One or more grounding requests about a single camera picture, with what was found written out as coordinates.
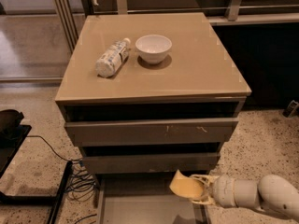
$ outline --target speckled floor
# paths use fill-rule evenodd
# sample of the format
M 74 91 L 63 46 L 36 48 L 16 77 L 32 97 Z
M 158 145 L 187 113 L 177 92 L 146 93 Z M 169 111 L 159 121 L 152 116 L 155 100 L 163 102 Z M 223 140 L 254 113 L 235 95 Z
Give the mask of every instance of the speckled floor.
M 17 41 L 13 40 L 14 37 L 19 35 L 10 34 L 11 32 L 8 31 L 9 26 L 7 24 L 4 26 L 3 18 L 0 19 L 2 21 L 2 23 L 0 22 L 1 38 L 4 39 L 5 37 L 7 39 L 9 37 L 9 39 L 12 39 L 8 41 L 12 51 L 14 48 L 20 51 L 21 45 L 15 44 Z M 35 22 L 29 21 L 26 20 L 25 23 L 37 24 L 38 27 L 47 27 L 49 25 L 45 18 L 40 18 Z M 46 46 L 43 49 L 37 49 L 39 57 L 34 55 L 32 63 L 35 66 L 39 63 L 49 65 L 49 61 L 52 61 L 56 68 L 60 67 L 61 64 L 62 67 L 58 69 L 54 69 L 50 65 L 49 70 L 52 74 L 59 75 L 67 64 L 69 54 L 67 53 L 64 38 L 61 37 L 63 34 L 59 30 L 59 25 L 57 25 L 59 23 L 54 20 L 52 22 L 58 31 L 51 30 L 54 33 L 60 33 L 56 37 L 60 42 L 56 42 L 50 48 Z M 42 30 L 46 35 L 45 31 L 48 31 L 48 29 L 44 28 Z M 29 38 L 29 34 L 25 36 L 24 39 L 27 39 L 27 42 L 24 46 L 30 46 L 28 44 L 31 44 L 32 39 Z M 1 40 L 1 48 L 7 46 L 3 42 L 4 40 Z M 27 61 L 25 66 L 29 68 L 29 70 L 24 69 L 24 73 L 19 72 L 18 75 L 31 74 L 31 72 L 33 72 L 33 75 L 37 74 L 34 69 L 30 68 L 32 67 L 30 54 L 35 54 L 35 52 L 31 50 L 29 53 L 25 51 L 18 54 L 23 54 L 20 55 L 18 64 L 23 64 L 22 61 L 25 59 Z M 8 57 L 6 57 L 4 63 L 0 63 L 1 75 L 15 74 L 13 71 L 15 68 L 10 70 L 9 64 Z M 31 135 L 43 136 L 61 156 L 67 159 L 76 159 L 80 157 L 79 152 L 67 137 L 64 130 L 64 120 L 54 103 L 58 88 L 59 84 L 0 84 L 0 110 L 13 108 L 21 111 L 25 116 L 22 124 L 32 126 Z M 234 178 L 254 180 L 267 174 L 281 175 L 299 188 L 299 118 L 296 116 L 286 119 L 281 112 L 281 110 L 242 111 L 239 115 L 239 124 L 230 142 L 225 143 L 221 150 L 219 165 L 211 173 L 213 175 L 227 174 Z M 15 159 L 2 176 L 0 190 L 8 195 L 54 195 L 59 186 L 64 166 L 65 161 L 56 157 L 42 140 L 26 138 Z M 113 204 L 113 202 L 115 200 L 110 200 L 107 204 L 107 208 L 110 208 L 110 211 L 107 211 L 110 213 L 113 212 L 113 208 L 116 208 L 116 204 Z M 1 205 L 0 223 L 46 223 L 49 213 L 50 209 L 48 207 Z M 76 223 L 81 217 L 95 213 L 96 208 L 94 207 L 93 198 L 86 202 L 77 202 L 70 201 L 65 195 L 56 223 Z M 292 220 L 280 220 L 258 215 L 245 209 L 208 207 L 208 213 L 212 224 L 295 223 Z M 91 217 L 79 223 L 93 223 L 94 221 L 95 217 Z M 116 224 L 115 221 L 113 222 L 112 219 L 107 217 L 105 223 Z M 171 223 L 192 224 L 195 221 L 181 217 L 176 218 Z

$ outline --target drawer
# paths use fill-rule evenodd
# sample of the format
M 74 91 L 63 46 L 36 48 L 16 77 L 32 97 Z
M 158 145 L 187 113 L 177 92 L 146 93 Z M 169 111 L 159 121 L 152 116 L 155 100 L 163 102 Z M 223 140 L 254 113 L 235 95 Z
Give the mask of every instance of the drawer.
M 90 174 L 156 173 L 214 169 L 220 154 L 163 154 L 85 157 L 83 164 Z
M 160 145 L 226 142 L 237 119 L 165 119 L 109 122 L 67 122 L 74 146 Z

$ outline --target terrazzo floor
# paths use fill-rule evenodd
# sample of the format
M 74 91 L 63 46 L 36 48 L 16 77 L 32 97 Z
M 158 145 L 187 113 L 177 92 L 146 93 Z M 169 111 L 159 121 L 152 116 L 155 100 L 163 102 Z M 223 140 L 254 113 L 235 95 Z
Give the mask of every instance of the terrazzo floor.
M 12 26 L 10 24 L 15 24 L 18 31 L 24 34 L 10 31 Z M 30 28 L 34 26 L 36 28 L 30 32 Z M 48 26 L 55 27 L 55 29 L 47 29 Z M 41 34 L 35 36 L 35 29 Z M 47 40 L 56 33 L 52 42 Z M 63 73 L 70 54 L 56 17 L 0 17 L 0 35 L 1 76 L 11 76 L 16 74 L 16 71 L 18 71 L 17 75 L 51 73 L 58 76 Z M 38 40 L 41 36 L 47 42 Z M 8 44 L 10 44 L 11 52 L 15 52 L 10 53 L 10 58 L 3 52 L 3 47 Z M 11 60 L 13 54 L 18 54 L 15 60 Z M 10 67 L 12 64 L 17 68 L 21 67 L 20 69 Z M 54 103 L 58 88 L 59 84 L 0 84 L 0 110 L 13 108 L 21 111 L 25 116 L 22 124 L 32 126 L 30 135 L 43 136 L 61 156 L 66 159 L 76 159 L 80 157 L 79 152 L 67 137 L 63 117 Z M 284 177 L 299 188 L 298 124 L 298 116 L 287 119 L 282 116 L 282 110 L 242 111 L 236 130 L 231 140 L 224 144 L 220 162 L 211 174 L 227 174 L 238 179 L 252 180 L 257 180 L 263 175 L 275 174 Z M 7 195 L 54 195 L 64 166 L 65 161 L 55 156 L 42 140 L 26 138 L 2 176 L 0 190 Z M 65 195 L 56 223 L 76 223 L 81 217 L 96 214 L 94 198 L 96 194 L 88 201 L 78 202 L 69 200 Z M 113 203 L 116 201 L 111 199 L 107 202 L 110 212 L 117 212 L 117 206 Z M 0 205 L 0 223 L 47 223 L 49 213 L 48 207 Z M 241 208 L 223 209 L 210 206 L 208 213 L 212 224 L 296 223 L 293 220 L 280 220 Z M 119 220 L 118 222 L 115 220 L 117 219 L 113 221 L 106 217 L 104 223 L 121 224 Z M 93 223 L 94 221 L 95 217 L 90 217 L 79 223 Z M 181 217 L 171 223 L 192 224 L 196 222 L 189 217 Z

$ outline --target bottle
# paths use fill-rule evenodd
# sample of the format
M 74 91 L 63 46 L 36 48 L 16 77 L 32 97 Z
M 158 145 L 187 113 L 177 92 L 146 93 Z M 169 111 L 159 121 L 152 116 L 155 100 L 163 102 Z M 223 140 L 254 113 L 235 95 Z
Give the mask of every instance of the bottle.
M 105 53 L 96 61 L 95 70 L 100 77 L 112 77 L 121 67 L 129 56 L 129 38 L 115 42 Z

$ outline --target floor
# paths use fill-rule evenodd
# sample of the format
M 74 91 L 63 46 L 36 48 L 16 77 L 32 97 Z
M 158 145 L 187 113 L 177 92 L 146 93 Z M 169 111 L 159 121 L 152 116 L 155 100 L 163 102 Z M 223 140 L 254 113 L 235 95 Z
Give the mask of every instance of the floor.
M 83 16 L 76 16 L 79 30 L 83 22 Z M 69 59 L 70 52 L 56 16 L 0 17 L 0 77 L 62 76 Z M 32 126 L 31 135 L 43 136 L 62 157 L 77 159 L 79 152 L 67 137 L 64 119 L 54 103 L 58 89 L 59 84 L 0 84 L 0 110 L 21 111 L 25 116 L 22 124 Z M 221 150 L 219 165 L 211 174 L 252 180 L 275 174 L 299 188 L 298 124 L 298 116 L 285 118 L 282 110 L 242 111 L 231 140 Z M 65 161 L 54 155 L 41 139 L 26 138 L 1 178 L 0 190 L 7 195 L 54 195 L 64 166 Z M 96 193 L 87 201 L 73 201 L 65 194 L 56 223 L 77 223 L 82 217 L 96 214 L 96 199 Z M 146 202 L 156 202 L 159 214 L 147 213 L 148 219 L 144 222 L 136 221 L 141 214 L 132 217 L 121 209 L 121 203 L 137 210 Z M 165 204 L 168 203 L 159 203 L 150 196 L 141 197 L 137 204 L 130 199 L 107 198 L 104 223 L 196 223 L 190 218 L 192 206 L 185 200 L 176 201 L 171 222 L 157 221 L 156 217 L 165 215 Z M 209 206 L 207 210 L 212 224 L 295 223 L 241 208 Z M 122 220 L 117 217 L 120 212 L 125 217 Z M 49 213 L 48 207 L 1 205 L 0 223 L 46 223 Z M 89 217 L 79 223 L 94 221 L 95 217 Z

